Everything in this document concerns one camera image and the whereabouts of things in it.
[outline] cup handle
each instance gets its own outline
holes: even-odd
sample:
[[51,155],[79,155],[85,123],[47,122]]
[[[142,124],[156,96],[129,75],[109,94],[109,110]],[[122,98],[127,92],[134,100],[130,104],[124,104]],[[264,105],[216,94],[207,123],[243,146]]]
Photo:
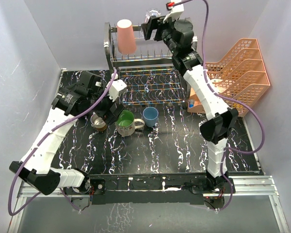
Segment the cup handle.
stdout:
[[136,122],[140,122],[141,123],[141,125],[136,125],[135,129],[141,129],[141,128],[143,128],[145,126],[145,122],[143,120],[141,120],[141,119],[135,119],[134,122],[135,123]]

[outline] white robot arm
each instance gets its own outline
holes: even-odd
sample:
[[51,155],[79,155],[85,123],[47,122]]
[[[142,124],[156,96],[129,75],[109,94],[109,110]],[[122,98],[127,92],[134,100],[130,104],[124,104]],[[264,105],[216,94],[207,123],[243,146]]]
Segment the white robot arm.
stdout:
[[[122,80],[114,81],[108,95],[94,108],[93,111],[102,117],[107,124],[115,122],[124,109],[124,106],[116,101],[126,89],[127,86]],[[52,129],[86,110],[91,103],[98,99],[102,91],[104,91],[104,88],[101,85],[101,77],[90,72],[83,72],[78,83],[61,88],[52,103],[53,108],[50,110],[48,118],[32,147],[19,162],[11,163],[10,170],[16,173],[31,151],[36,148],[32,157],[29,158],[21,170],[20,178],[44,195],[52,193],[56,188],[64,187],[74,187],[74,190],[79,192],[88,191],[90,184],[85,172],[77,168],[51,168],[51,162],[57,149],[77,119],[55,131],[52,131]],[[38,142],[47,133],[50,133],[50,135],[40,146],[37,146]]]
[[[179,19],[184,11],[181,0],[173,0],[167,3],[166,7],[170,13],[165,16],[151,16],[148,22],[141,25],[145,40],[151,38],[153,30],[156,30],[154,40],[163,41],[173,54],[172,62],[182,77],[190,84],[201,101],[207,117],[201,127],[202,136],[207,141],[209,164],[207,176],[214,180],[220,179],[220,165],[231,128],[234,126],[238,116],[236,109],[229,106],[217,97],[208,87],[213,86],[209,77],[205,79],[202,59],[199,54],[192,49],[192,39],[194,37],[193,25],[185,19]],[[226,161],[223,161],[223,173],[226,173]]]

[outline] orange basket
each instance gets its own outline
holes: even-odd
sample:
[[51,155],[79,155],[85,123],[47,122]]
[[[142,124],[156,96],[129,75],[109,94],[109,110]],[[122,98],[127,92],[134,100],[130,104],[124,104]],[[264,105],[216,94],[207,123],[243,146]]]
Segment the orange basket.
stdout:
[[[226,97],[239,100],[252,107],[270,87],[258,41],[243,38],[217,63],[206,63],[208,76],[217,91]],[[190,100],[194,107],[188,108],[189,113],[205,113],[205,110],[191,89]],[[243,117],[248,110],[242,105],[226,101]]]

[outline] wire rack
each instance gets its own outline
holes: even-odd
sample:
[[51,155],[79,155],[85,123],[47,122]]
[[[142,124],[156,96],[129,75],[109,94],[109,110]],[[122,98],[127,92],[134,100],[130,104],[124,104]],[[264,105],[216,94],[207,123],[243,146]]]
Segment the wire rack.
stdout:
[[133,26],[137,51],[120,54],[117,51],[117,28],[105,23],[104,49],[110,71],[128,86],[122,103],[129,105],[179,104],[186,105],[191,87],[172,65],[172,53],[163,42],[152,37],[145,41],[141,25]]
[[172,67],[124,69],[120,79],[127,84],[121,99],[124,105],[183,104],[180,75]]

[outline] pink plastic cup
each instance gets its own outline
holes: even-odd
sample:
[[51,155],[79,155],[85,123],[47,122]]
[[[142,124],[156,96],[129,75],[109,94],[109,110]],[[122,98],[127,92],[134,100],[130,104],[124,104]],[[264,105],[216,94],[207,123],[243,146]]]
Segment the pink plastic cup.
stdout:
[[132,29],[132,23],[128,19],[122,19],[117,23],[117,42],[118,51],[121,54],[135,53],[136,41],[134,31]]

